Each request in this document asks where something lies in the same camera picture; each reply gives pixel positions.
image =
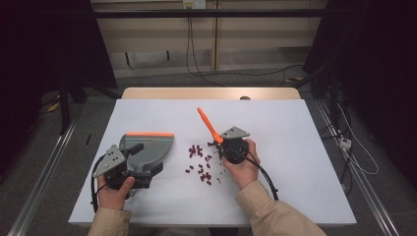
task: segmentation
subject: white table surface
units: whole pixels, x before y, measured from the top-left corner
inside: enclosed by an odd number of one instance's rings
[[[346,225],[356,219],[338,183],[328,154],[304,100],[118,100],[94,162],[127,132],[174,133],[164,169],[149,189],[139,190],[125,209],[133,212],[131,223],[151,226],[249,226],[234,198],[239,192],[224,171],[209,130],[197,107],[202,107],[221,133],[232,126],[248,131],[257,143],[261,166],[279,190],[278,196],[319,225]],[[198,165],[203,158],[189,157],[191,145],[211,155],[212,185],[202,182]],[[185,170],[193,165],[191,173]],[[70,223],[90,224],[94,212],[86,178]],[[264,176],[259,179],[269,190]]]

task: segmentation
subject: person's left hand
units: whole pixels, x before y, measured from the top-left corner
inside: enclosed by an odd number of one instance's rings
[[[126,195],[129,193],[130,189],[132,189],[134,184],[135,178],[131,176],[125,180],[119,190],[114,190],[107,185],[103,175],[98,176],[98,188],[104,186],[100,191],[98,191],[99,206],[103,208],[123,209],[125,206]]]

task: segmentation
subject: orange handle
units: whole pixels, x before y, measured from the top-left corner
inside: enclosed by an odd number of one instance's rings
[[[211,123],[209,122],[209,118],[203,112],[202,108],[197,107],[197,110],[199,111],[200,116],[202,117],[203,121],[205,122],[206,126],[208,127],[209,131],[211,132],[211,135],[214,138],[214,140],[216,142],[218,142],[219,144],[223,143],[223,138],[212,127]]]

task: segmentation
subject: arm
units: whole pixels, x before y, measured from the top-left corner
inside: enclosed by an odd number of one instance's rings
[[[128,235],[131,213],[124,211],[125,198],[135,183],[135,178],[125,180],[120,190],[106,186],[104,176],[98,176],[97,186],[104,186],[98,192],[99,209],[95,214],[89,236],[92,235]]]
[[[246,140],[249,146],[248,157],[260,163],[255,143]],[[258,168],[249,161],[238,165],[223,158],[241,192],[236,197],[240,207],[249,216],[254,235],[325,235],[309,218],[294,207],[274,201],[258,181]]]

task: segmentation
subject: beige sleeve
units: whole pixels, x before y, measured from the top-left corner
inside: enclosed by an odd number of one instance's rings
[[[313,221],[294,207],[274,201],[258,180],[236,197],[257,235],[326,235]]]
[[[89,229],[89,236],[128,235],[132,213],[99,207]]]

